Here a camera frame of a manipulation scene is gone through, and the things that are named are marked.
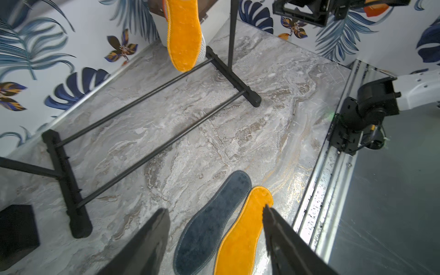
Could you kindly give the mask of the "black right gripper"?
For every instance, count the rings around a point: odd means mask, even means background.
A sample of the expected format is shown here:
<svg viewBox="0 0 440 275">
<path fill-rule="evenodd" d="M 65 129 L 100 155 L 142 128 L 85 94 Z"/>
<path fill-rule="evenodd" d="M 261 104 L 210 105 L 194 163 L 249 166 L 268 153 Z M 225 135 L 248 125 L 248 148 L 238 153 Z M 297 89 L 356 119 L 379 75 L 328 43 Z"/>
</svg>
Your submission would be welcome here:
<svg viewBox="0 0 440 275">
<path fill-rule="evenodd" d="M 325 27 L 330 16 L 335 21 L 347 17 L 351 9 L 369 8 L 375 5 L 407 6 L 410 0 L 277 0 L 272 4 L 273 14 L 297 19 L 319 27 Z"/>
</svg>

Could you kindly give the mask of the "dark grey shoe insole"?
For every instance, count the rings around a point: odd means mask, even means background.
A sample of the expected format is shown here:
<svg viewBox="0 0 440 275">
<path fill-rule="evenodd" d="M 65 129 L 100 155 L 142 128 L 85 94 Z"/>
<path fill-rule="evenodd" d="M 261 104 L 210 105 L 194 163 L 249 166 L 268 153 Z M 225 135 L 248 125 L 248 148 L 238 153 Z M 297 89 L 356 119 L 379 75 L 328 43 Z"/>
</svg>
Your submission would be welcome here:
<svg viewBox="0 0 440 275">
<path fill-rule="evenodd" d="M 191 218 L 174 253 L 175 274 L 196 275 L 209 263 L 220 245 L 228 220 L 251 187 L 247 173 L 241 170 L 231 173 L 208 203 Z"/>
</svg>

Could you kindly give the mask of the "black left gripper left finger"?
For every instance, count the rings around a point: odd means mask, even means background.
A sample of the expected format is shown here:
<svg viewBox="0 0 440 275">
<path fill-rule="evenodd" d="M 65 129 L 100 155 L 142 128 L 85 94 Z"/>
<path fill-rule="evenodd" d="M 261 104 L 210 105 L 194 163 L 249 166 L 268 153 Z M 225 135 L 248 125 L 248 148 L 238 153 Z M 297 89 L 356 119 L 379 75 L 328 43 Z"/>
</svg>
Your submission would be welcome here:
<svg viewBox="0 0 440 275">
<path fill-rule="evenodd" d="M 170 224 L 168 210 L 158 209 L 98 274 L 157 275 L 165 255 Z"/>
</svg>

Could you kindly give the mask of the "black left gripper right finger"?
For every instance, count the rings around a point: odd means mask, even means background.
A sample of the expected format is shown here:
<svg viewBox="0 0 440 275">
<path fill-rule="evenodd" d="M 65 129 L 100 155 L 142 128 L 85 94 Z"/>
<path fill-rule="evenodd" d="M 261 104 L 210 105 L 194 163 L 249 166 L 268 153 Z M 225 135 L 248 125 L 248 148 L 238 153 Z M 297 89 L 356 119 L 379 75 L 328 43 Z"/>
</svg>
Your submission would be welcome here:
<svg viewBox="0 0 440 275">
<path fill-rule="evenodd" d="M 263 208 L 262 222 L 274 275 L 336 274 L 274 208 Z"/>
</svg>

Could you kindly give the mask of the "orange shoe insole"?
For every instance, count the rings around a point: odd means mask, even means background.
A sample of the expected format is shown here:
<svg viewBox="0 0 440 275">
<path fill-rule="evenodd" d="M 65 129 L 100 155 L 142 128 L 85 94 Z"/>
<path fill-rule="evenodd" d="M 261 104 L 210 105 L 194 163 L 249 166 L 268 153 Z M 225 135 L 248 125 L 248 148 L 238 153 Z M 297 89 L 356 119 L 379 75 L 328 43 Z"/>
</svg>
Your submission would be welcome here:
<svg viewBox="0 0 440 275">
<path fill-rule="evenodd" d="M 262 186 L 251 189 L 235 223 L 219 247 L 215 275 L 251 275 L 257 244 L 263 229 L 263 210 L 273 206 L 270 191 Z"/>
<path fill-rule="evenodd" d="M 202 31 L 197 0 L 163 1 L 167 20 L 167 49 L 174 67 L 188 72 L 196 66 Z"/>
</svg>

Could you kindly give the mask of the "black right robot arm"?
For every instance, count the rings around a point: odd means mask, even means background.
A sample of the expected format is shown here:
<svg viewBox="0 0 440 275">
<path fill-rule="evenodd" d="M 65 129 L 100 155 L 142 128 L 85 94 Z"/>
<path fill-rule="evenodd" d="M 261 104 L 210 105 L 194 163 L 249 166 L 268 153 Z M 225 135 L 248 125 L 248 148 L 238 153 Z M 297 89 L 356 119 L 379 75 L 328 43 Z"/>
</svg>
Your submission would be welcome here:
<svg viewBox="0 0 440 275">
<path fill-rule="evenodd" d="M 304 24 L 321 27 L 316 40 L 318 51 L 328 59 L 341 61 L 355 53 L 358 34 L 370 32 L 369 27 L 374 24 L 357 10 L 389 13 L 394 7 L 409 4 L 410 1 L 275 1 L 272 9 L 297 37 L 305 37 Z M 386 75 L 361 85 L 356 98 L 345 98 L 328 138 L 332 147 L 349 155 L 363 148 L 381 149 L 386 137 L 385 117 L 440 99 L 438 70 L 400 77 Z"/>
</svg>

